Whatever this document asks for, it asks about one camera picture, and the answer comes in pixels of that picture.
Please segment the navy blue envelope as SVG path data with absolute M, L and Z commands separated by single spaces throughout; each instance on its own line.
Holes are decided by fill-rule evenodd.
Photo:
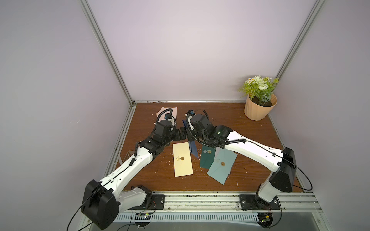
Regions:
M 184 124 L 185 135 L 186 135 L 186 138 L 189 142 L 190 152 L 195 158 L 199 159 L 195 139 L 192 138 L 192 136 L 189 134 L 187 122 L 184 119 L 182 121 L 183 121 L 183 124 Z

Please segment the cream yellow envelope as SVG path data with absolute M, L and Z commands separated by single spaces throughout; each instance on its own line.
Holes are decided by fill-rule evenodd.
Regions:
M 175 177 L 193 174 L 190 148 L 187 142 L 173 144 L 173 161 Z

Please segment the teal envelope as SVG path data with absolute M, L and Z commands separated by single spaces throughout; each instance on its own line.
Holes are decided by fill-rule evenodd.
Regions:
M 236 153 L 227 149 L 216 148 L 214 161 L 207 174 L 224 185 L 228 175 L 231 173 L 236 158 Z

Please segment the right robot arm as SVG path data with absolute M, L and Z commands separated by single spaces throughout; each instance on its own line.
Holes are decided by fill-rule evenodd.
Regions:
M 294 151 L 268 147 L 250 140 L 224 125 L 214 126 L 208 114 L 197 114 L 193 110 L 186 113 L 186 131 L 189 141 L 212 147 L 222 148 L 248 157 L 270 170 L 269 177 L 258 187 L 252 199 L 243 199 L 243 210 L 272 209 L 280 192 L 292 192 L 294 178 L 299 167 Z

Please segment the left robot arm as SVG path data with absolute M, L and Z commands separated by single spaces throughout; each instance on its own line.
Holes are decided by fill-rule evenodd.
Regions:
M 85 187 L 81 206 L 78 208 L 92 224 L 100 230 L 108 228 L 117 215 L 127 209 L 149 205 L 151 191 L 137 186 L 119 195 L 126 185 L 148 164 L 150 164 L 171 142 L 184 138 L 184 129 L 177 129 L 173 109 L 163 110 L 155 122 L 151 134 L 137 142 L 135 151 L 119 168 L 100 181 L 91 180 Z

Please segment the dark green envelope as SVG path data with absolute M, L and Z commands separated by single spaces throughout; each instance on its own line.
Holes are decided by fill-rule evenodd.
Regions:
M 214 162 L 216 148 L 209 146 L 202 146 L 200 164 L 201 168 L 209 169 Z

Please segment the grey envelope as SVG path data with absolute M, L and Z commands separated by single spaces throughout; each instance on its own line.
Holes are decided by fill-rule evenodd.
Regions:
M 233 160 L 233 155 L 229 150 L 216 148 L 215 158 L 213 165 L 215 167 L 226 167 L 228 170 L 228 175 L 231 173 L 232 164 L 231 161 Z

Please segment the ribbed terracotta plant pot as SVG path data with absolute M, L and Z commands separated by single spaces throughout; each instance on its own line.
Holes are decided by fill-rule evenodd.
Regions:
M 272 111 L 277 102 L 278 100 L 275 94 L 271 95 L 271 106 L 260 106 L 258 104 L 255 104 L 249 97 L 247 97 L 244 113 L 247 118 L 254 121 L 259 121 L 266 117 L 270 113 L 270 111 Z

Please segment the green plant white flowers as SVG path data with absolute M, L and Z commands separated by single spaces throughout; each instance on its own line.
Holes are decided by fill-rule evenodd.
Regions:
M 239 92 L 243 92 L 259 106 L 271 107 L 273 105 L 271 102 L 272 94 L 278 83 L 278 78 L 255 76 L 248 78 L 239 88 Z

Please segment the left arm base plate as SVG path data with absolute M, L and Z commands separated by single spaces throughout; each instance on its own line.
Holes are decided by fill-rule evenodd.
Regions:
M 131 210 L 164 210 L 164 203 L 164 194 L 153 194 L 142 205 L 133 207 Z

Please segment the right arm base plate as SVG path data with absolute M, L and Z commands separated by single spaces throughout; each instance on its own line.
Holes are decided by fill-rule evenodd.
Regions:
M 241 210 L 280 210 L 281 206 L 278 197 L 275 196 L 271 202 L 267 202 L 258 195 L 241 194 L 239 195 Z

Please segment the aluminium front rail frame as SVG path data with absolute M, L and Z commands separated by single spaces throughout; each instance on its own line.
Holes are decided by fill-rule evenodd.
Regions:
M 254 192 L 154 191 L 164 194 L 164 210 L 159 212 L 241 212 L 239 195 Z M 280 193 L 282 212 L 322 212 L 313 193 Z

